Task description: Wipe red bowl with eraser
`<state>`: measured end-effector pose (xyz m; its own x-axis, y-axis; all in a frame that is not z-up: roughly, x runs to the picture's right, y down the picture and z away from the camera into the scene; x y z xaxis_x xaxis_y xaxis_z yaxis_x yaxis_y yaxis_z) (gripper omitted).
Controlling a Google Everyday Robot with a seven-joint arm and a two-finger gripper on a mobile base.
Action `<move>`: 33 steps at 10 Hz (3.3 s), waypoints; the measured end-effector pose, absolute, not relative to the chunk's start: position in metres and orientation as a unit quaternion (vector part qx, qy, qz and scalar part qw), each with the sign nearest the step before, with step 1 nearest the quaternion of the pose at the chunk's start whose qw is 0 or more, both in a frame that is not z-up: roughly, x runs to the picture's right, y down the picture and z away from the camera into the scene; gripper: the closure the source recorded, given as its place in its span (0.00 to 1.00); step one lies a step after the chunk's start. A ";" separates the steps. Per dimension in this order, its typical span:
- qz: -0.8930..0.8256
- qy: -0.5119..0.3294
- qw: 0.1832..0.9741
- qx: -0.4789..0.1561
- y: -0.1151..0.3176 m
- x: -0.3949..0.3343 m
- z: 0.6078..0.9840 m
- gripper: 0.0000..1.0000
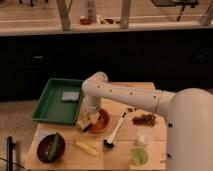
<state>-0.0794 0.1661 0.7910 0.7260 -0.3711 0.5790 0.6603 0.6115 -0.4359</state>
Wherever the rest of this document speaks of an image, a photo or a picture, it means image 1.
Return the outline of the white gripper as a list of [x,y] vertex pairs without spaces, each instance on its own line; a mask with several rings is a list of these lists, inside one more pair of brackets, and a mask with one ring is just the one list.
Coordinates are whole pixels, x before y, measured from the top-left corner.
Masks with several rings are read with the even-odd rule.
[[83,99],[84,110],[92,122],[97,122],[100,117],[101,99],[85,96]]

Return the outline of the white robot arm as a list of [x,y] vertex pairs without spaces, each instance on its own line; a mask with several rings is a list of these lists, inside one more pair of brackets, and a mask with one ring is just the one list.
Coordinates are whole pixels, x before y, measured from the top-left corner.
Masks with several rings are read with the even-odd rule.
[[167,171],[213,171],[213,94],[199,88],[174,93],[118,86],[103,72],[84,80],[82,90],[89,113],[106,98],[164,117]]

